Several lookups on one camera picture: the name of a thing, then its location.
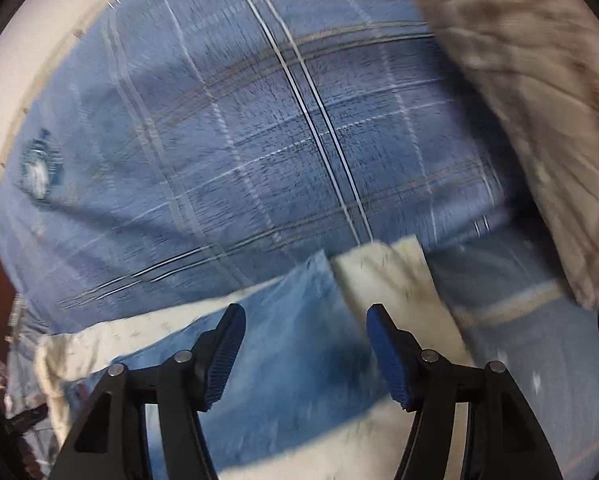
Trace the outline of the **beige striped floral pillow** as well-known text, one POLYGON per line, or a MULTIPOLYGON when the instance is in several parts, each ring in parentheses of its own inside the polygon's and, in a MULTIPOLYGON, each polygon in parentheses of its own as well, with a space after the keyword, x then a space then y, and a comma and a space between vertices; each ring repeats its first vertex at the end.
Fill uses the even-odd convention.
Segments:
POLYGON ((519 156, 571 289, 599 308, 599 21, 584 0, 414 0, 519 156))

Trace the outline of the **blue plaid duvet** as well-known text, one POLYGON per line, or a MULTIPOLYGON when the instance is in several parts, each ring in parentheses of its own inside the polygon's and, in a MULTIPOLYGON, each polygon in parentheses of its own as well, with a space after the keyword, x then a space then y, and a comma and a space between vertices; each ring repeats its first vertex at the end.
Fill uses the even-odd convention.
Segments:
POLYGON ((482 234, 523 186, 413 0, 115 0, 17 133, 0 259, 43 330, 76 332, 482 234))

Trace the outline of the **cream leaf-print quilt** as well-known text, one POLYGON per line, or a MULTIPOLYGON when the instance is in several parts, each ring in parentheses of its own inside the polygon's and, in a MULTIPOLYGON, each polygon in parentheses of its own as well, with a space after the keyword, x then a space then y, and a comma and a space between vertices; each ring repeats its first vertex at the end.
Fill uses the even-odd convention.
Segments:
MULTIPOLYGON (((458 327, 439 299, 429 267, 415 237, 392 246, 366 244, 335 257, 331 268, 351 312, 362 320, 380 302, 395 323, 411 330, 425 348, 451 361, 469 364, 458 327)), ((177 333, 185 326, 242 302, 266 283, 192 304, 95 324, 81 332, 41 339, 34 371, 49 404, 55 437, 64 442, 77 413, 69 406, 67 386, 98 374, 113 359, 127 356, 177 333)), ((384 396, 348 422, 287 451, 274 452, 249 465, 223 469, 223 479, 390 479, 414 423, 412 414, 384 396)))

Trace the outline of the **blue denim jeans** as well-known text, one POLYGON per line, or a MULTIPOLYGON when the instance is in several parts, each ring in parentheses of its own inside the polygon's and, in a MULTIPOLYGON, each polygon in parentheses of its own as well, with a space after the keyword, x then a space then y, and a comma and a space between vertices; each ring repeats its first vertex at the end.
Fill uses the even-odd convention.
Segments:
MULTIPOLYGON (((386 396, 368 338, 317 252, 240 302, 245 335, 221 399, 200 412, 214 468, 249 465, 320 437, 386 396)), ((213 330, 214 312, 117 361, 162 364, 213 330)))

